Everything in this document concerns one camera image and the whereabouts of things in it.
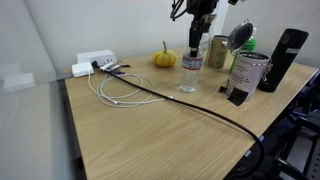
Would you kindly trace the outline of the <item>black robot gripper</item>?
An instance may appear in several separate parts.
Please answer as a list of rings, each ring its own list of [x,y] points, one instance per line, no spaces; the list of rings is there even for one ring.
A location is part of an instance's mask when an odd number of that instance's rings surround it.
[[[206,14],[211,14],[215,10],[218,2],[219,0],[187,0],[188,14],[203,15],[201,23],[200,18],[198,16],[194,16],[189,29],[189,47],[191,57],[196,57],[198,55],[200,30],[201,33],[206,32]]]

